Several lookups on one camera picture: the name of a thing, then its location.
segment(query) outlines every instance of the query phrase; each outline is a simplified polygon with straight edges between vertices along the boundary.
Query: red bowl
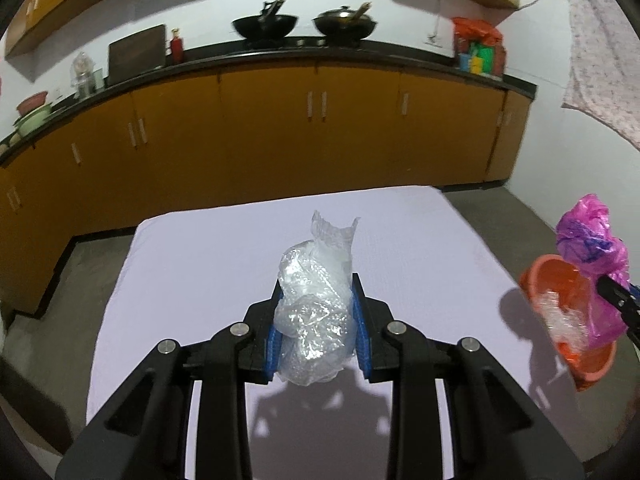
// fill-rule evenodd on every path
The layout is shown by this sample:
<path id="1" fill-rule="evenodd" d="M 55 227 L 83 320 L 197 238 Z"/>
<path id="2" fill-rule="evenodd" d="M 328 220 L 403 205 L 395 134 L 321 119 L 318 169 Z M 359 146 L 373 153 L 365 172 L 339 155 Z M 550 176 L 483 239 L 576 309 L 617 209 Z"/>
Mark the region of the red bowl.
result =
<path id="1" fill-rule="evenodd" d="M 33 112 L 36 108 L 41 107 L 44 104 L 44 101 L 46 101 L 48 93 L 49 92 L 38 92 L 31 97 L 27 97 L 17 105 L 15 109 L 18 110 L 20 117 L 24 117 L 26 114 Z"/>
<path id="2" fill-rule="evenodd" d="M 536 298 L 546 290 L 559 294 L 560 304 L 587 314 L 591 285 L 578 269 L 557 254 L 544 254 L 520 277 L 520 287 L 538 311 Z M 593 386 L 610 370 L 616 356 L 616 342 L 587 350 L 576 356 L 566 345 L 556 348 L 567 360 L 578 391 Z"/>

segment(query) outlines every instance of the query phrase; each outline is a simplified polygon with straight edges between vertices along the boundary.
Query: red plastic bag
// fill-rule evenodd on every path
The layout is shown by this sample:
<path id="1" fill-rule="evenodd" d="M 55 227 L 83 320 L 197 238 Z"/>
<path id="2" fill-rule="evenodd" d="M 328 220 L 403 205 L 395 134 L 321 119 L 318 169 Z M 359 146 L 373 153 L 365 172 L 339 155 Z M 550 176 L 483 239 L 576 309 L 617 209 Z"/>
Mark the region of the red plastic bag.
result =
<path id="1" fill-rule="evenodd" d="M 470 18 L 453 18 L 454 33 L 469 41 L 479 41 L 486 46 L 496 46 L 502 43 L 502 34 L 485 20 Z"/>

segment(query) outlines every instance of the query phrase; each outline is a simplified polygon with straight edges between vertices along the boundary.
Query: white table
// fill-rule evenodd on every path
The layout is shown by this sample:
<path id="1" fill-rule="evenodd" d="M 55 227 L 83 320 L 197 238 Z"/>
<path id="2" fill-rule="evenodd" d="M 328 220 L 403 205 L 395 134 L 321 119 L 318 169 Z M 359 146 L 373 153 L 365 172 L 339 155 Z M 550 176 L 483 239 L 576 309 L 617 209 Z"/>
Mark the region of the white table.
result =
<path id="1" fill-rule="evenodd" d="M 250 304 L 269 298 L 282 253 L 311 238 L 315 209 L 340 227 L 361 218 L 353 269 L 369 297 L 388 303 L 396 319 L 427 337 L 478 338 L 571 442 L 574 388 L 545 330 L 475 231 L 429 187 L 176 212 L 142 222 L 98 334 L 87 421 L 160 340 L 208 340 L 241 320 Z M 445 430 L 441 387 L 439 393 Z M 198 395 L 187 478 L 193 478 Z M 365 382 L 355 362 L 332 382 L 308 388 L 277 378 L 268 386 L 248 384 L 255 478 L 384 478 L 390 402 L 391 385 Z M 443 448 L 444 478 L 450 478 L 448 434 Z"/>

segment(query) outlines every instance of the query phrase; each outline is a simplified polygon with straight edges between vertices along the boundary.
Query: white wall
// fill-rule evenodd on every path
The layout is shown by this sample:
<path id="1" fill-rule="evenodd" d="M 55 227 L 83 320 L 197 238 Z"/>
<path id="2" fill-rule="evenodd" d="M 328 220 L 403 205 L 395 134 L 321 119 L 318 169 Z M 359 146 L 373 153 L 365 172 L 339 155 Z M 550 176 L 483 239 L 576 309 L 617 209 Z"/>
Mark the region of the white wall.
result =
<path id="1" fill-rule="evenodd" d="M 76 17 L 45 40 L 28 56 L 0 61 L 3 81 L 0 97 L 0 138 L 11 131 L 17 118 L 15 105 L 30 94 L 60 88 L 71 94 L 70 66 L 79 50 L 85 50 L 106 73 L 107 47 L 112 41 L 165 23 L 170 34 L 180 28 L 185 48 L 240 40 L 231 21 L 256 14 L 265 0 L 105 0 Z M 299 16 L 293 35 L 318 35 L 312 19 L 340 5 L 358 7 L 368 0 L 287 0 L 280 12 Z M 378 26 L 369 39 L 388 41 L 452 55 L 453 16 L 481 17 L 482 8 L 469 0 L 442 0 L 439 36 L 442 47 L 426 43 L 433 32 L 438 0 L 370 0 Z"/>
<path id="2" fill-rule="evenodd" d="M 504 18 L 500 11 L 488 16 Z M 640 282 L 640 152 L 598 121 L 561 108 L 571 59 L 568 1 L 540 0 L 498 28 L 506 72 L 538 85 L 508 189 L 551 227 L 581 196 L 597 193 L 610 208 L 613 233 L 629 248 L 632 280 Z"/>

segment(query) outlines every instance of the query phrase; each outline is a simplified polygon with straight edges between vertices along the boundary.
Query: clear plastic bag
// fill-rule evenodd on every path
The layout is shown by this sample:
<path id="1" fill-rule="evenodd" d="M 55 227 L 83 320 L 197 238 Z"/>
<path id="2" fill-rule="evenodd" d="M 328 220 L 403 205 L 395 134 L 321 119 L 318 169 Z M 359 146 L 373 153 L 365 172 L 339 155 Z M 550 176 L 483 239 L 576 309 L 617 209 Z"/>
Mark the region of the clear plastic bag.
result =
<path id="1" fill-rule="evenodd" d="M 351 244 L 358 219 L 343 229 L 318 211 L 313 240 L 289 248 L 280 261 L 281 298 L 273 323 L 284 337 L 278 374 L 301 386 L 333 379 L 353 355 Z"/>
<path id="2" fill-rule="evenodd" d="M 589 332 L 586 320 L 579 310 L 563 308 L 560 305 L 560 294 L 551 290 L 540 294 L 536 303 L 554 343 L 567 345 L 569 356 L 578 357 L 587 349 Z"/>

